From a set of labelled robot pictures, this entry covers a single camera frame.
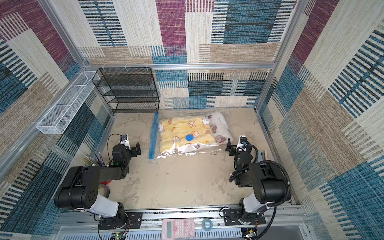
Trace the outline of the white bear print blanket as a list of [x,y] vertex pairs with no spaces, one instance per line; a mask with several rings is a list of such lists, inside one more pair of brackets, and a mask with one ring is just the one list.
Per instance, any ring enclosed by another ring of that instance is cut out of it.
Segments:
[[203,116],[203,123],[209,125],[210,131],[215,137],[218,145],[226,145],[228,140],[234,140],[230,133],[227,121],[221,112],[212,112]]

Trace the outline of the yellow cartoon print blanket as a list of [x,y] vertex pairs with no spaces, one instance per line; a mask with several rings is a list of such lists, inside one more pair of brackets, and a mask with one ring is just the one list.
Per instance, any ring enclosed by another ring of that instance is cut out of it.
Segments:
[[215,137],[203,116],[162,119],[158,123],[160,152],[186,154],[217,146]]

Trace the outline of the clear vacuum bag blue zipper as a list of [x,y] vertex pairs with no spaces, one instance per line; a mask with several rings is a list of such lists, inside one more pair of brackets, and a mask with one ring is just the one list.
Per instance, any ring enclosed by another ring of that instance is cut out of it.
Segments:
[[230,126],[220,111],[156,113],[151,127],[149,158],[217,152],[233,140]]

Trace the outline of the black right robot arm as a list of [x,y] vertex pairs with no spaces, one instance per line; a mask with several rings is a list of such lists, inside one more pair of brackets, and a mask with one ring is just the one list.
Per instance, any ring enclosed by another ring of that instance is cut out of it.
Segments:
[[259,161],[252,155],[253,150],[259,152],[245,136],[239,138],[236,146],[228,139],[225,151],[234,157],[234,171],[229,182],[239,188],[252,188],[253,192],[242,198],[236,209],[220,210],[226,226],[263,225],[266,211],[292,197],[291,181],[284,167],[275,161]]

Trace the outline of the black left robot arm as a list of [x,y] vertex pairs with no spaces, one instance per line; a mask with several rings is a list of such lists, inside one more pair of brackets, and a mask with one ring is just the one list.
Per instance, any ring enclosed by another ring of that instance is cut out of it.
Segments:
[[100,184],[122,180],[130,172],[132,158],[141,154],[139,143],[132,148],[119,144],[113,147],[112,166],[71,167],[55,195],[59,209],[82,210],[99,217],[100,230],[139,229],[141,212],[126,213],[124,205],[99,193]]

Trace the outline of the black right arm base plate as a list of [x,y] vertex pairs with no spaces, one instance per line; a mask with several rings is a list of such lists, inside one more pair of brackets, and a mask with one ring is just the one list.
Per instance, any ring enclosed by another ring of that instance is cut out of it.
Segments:
[[240,213],[240,210],[224,208],[220,210],[226,226],[236,225],[265,225],[266,219],[262,214]]

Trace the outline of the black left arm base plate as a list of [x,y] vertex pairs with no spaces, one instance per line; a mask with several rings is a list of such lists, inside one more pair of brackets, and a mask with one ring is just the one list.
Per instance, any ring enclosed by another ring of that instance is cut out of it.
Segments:
[[118,217],[102,218],[99,221],[99,230],[139,229],[142,223],[143,212],[128,212],[122,219]]

